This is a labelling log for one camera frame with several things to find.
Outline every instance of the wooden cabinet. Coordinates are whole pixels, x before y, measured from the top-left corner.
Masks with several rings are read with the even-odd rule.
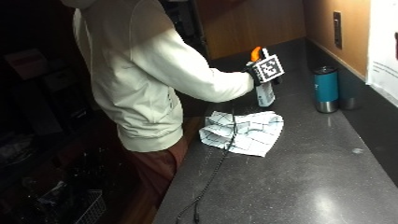
[[[367,73],[369,0],[303,0],[307,38],[361,77]],[[341,49],[333,45],[331,15],[341,15]]]
[[[300,0],[195,0],[208,58],[303,37]]]

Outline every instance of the power cord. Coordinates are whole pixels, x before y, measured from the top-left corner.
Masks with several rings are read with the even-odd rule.
[[[195,207],[194,207],[194,222],[195,222],[195,224],[199,224],[199,200],[202,199],[203,194],[206,193],[206,191],[207,191],[207,189],[208,189],[208,187],[210,187],[210,184],[211,184],[212,179],[214,179],[214,177],[215,177],[215,175],[216,175],[216,173],[218,173],[218,170],[219,170],[219,167],[220,167],[220,165],[222,165],[222,162],[223,162],[223,160],[224,160],[224,158],[226,158],[226,155],[227,155],[227,153],[228,153],[228,151],[230,151],[230,148],[231,148],[231,146],[232,146],[232,143],[234,143],[234,141],[235,141],[235,136],[236,136],[236,121],[235,121],[234,102],[232,102],[232,101],[231,101],[231,105],[232,105],[231,115],[232,115],[232,123],[234,123],[234,127],[232,127],[234,132],[232,132],[231,140],[228,141],[228,145],[227,145],[226,149],[224,149],[223,152],[222,152],[222,157],[220,157],[219,162],[218,162],[218,164],[216,164],[216,166],[215,166],[215,168],[214,168],[214,171],[212,171],[211,176],[210,176],[210,178],[208,178],[208,180],[207,180],[207,183],[206,183],[206,185],[204,185],[204,187],[203,187],[203,189],[202,189],[202,191],[200,191],[198,197],[194,199],[194,201],[191,201],[191,202],[186,205],[186,207],[183,207],[183,209],[182,209],[180,212],[178,213],[178,215],[176,215],[176,219],[175,219],[175,224],[179,224],[179,222],[180,222],[180,218],[182,218],[184,212],[187,211],[187,209],[188,209],[192,205],[195,206]]]

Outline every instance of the white towel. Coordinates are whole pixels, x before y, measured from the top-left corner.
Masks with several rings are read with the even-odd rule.
[[[283,118],[274,111],[235,116],[236,136],[230,151],[260,156],[271,149],[283,128]],[[234,135],[232,115],[214,111],[198,130],[203,144],[226,148]]]

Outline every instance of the person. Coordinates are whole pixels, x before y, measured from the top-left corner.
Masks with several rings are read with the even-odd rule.
[[[247,73],[210,68],[158,0],[61,0],[74,7],[77,46],[94,100],[116,124],[127,159],[158,208],[186,152],[174,90],[207,102],[248,92]]]

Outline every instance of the stainless steel tumbler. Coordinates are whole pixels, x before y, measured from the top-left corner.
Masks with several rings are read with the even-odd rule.
[[[315,109],[331,113],[337,109],[336,69],[323,66],[312,70]]]

